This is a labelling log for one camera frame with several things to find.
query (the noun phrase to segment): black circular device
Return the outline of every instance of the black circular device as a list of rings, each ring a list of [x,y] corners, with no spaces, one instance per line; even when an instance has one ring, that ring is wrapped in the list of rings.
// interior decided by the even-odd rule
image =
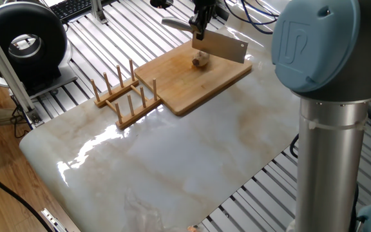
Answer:
[[[21,39],[27,48],[19,47]],[[43,88],[61,75],[58,65],[66,52],[66,32],[43,5],[15,2],[0,6],[0,46],[27,90]]]

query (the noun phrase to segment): knife blade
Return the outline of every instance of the knife blade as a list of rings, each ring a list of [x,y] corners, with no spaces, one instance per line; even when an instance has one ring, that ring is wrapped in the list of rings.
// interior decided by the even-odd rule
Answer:
[[[209,30],[204,32],[204,39],[199,40],[196,38],[197,32],[194,32],[187,22],[174,17],[165,17],[161,23],[172,28],[193,33],[192,47],[195,49],[230,61],[244,63],[244,57],[249,46],[247,42]]]

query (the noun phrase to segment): marble tabletop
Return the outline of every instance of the marble tabletop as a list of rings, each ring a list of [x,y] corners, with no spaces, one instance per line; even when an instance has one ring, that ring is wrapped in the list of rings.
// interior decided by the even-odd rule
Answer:
[[[269,2],[282,10],[288,1]],[[159,209],[164,225],[197,224],[297,134],[300,100],[274,74],[271,36],[233,17],[220,31],[249,42],[252,72],[186,116],[161,105],[121,131],[115,113],[91,99],[21,141],[81,231],[121,231],[127,189]]]

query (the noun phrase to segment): metal pole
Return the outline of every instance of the metal pole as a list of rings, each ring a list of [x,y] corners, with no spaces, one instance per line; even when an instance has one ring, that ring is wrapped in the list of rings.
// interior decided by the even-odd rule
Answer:
[[[35,106],[33,105],[30,97],[26,93],[22,82],[18,79],[17,74],[14,72],[10,62],[6,58],[0,46],[0,72],[4,77],[6,83],[9,85],[18,103],[22,106],[27,116],[33,121],[34,124],[41,122]]]
[[[367,103],[302,99],[296,232],[347,232]]]
[[[364,224],[362,222],[359,222],[356,227],[356,232],[361,232],[363,229]]]
[[[106,15],[102,11],[101,0],[91,0],[91,13],[102,24],[108,23],[108,20],[106,19]]]

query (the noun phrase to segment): wooden peg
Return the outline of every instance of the wooden peg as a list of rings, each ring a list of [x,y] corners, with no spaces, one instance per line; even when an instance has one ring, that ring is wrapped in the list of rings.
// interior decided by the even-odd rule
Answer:
[[[109,100],[109,101],[114,101],[115,99],[117,99],[118,97],[120,97],[121,95],[127,93],[128,91],[131,90],[131,86],[138,86],[139,84],[139,81],[136,80],[136,81],[131,81],[131,79],[128,79],[126,82],[125,82],[125,87],[121,88],[120,86],[116,86],[114,87],[113,89],[111,89],[111,94],[103,94],[101,96],[98,96],[98,92],[96,92],[96,87],[94,87],[94,91],[95,91],[95,95],[97,97],[97,100],[94,100],[94,103],[97,107],[101,108],[103,106],[106,106],[107,103],[106,103],[106,100]]]
[[[116,113],[117,110],[114,108],[114,106],[110,103],[109,100],[106,100],[107,105]]]
[[[140,92],[141,92],[141,100],[142,100],[142,107],[147,107],[146,105],[146,97],[144,96],[144,88],[141,86],[140,87]]]
[[[117,117],[119,118],[119,123],[122,124],[122,117],[121,117],[121,112],[119,108],[119,103],[115,103],[115,111],[117,112]]]
[[[117,72],[119,73],[120,86],[121,86],[121,88],[123,88],[124,83],[122,82],[121,69],[120,69],[119,65],[117,65]]]
[[[133,79],[133,81],[135,81],[134,67],[133,67],[133,60],[132,59],[129,60],[129,69],[131,71],[131,78]]]
[[[95,98],[97,99],[97,102],[99,102],[100,101],[100,96],[98,95],[97,87],[96,87],[93,79],[91,79],[90,81],[91,81],[91,84],[93,85],[93,90],[94,90],[94,93],[95,93]]]
[[[111,91],[111,85],[109,84],[109,81],[108,81],[108,77],[107,77],[107,74],[104,72],[102,73],[104,75],[104,79],[106,80],[106,85],[107,85],[107,89],[108,89],[108,94],[113,94],[113,92]]]
[[[131,86],[131,89],[132,90],[134,90],[134,92],[136,92],[137,94],[138,94],[138,96],[141,96],[141,93],[140,93],[140,91],[136,88],[136,87],[134,87],[134,86]]]
[[[157,80],[153,79],[154,100],[157,101]]]
[[[129,110],[131,112],[131,116],[134,116],[134,108],[133,108],[133,102],[131,101],[131,95],[127,94],[128,98],[128,105],[129,105]]]

